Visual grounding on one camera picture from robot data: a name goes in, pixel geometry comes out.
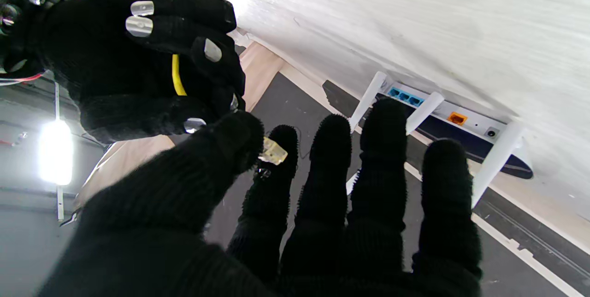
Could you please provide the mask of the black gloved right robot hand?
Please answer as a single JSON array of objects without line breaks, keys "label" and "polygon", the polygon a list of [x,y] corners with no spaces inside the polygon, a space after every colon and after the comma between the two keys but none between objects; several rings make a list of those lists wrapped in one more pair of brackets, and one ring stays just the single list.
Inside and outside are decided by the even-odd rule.
[{"label": "black gloved right robot hand", "polygon": [[226,0],[62,0],[23,9],[1,40],[4,68],[53,72],[101,143],[185,133],[244,109],[245,74]]}]

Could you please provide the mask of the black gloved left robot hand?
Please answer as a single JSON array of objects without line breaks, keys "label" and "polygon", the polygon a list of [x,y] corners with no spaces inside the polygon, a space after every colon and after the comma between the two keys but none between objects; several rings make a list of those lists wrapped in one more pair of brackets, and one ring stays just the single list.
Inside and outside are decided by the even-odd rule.
[{"label": "black gloved left robot hand", "polygon": [[422,161],[424,216],[404,271],[404,106],[376,101],[347,196],[350,125],[327,116],[283,250],[297,159],[260,162],[263,125],[236,112],[164,151],[83,208],[39,297],[478,297],[472,176],[455,141]]}]

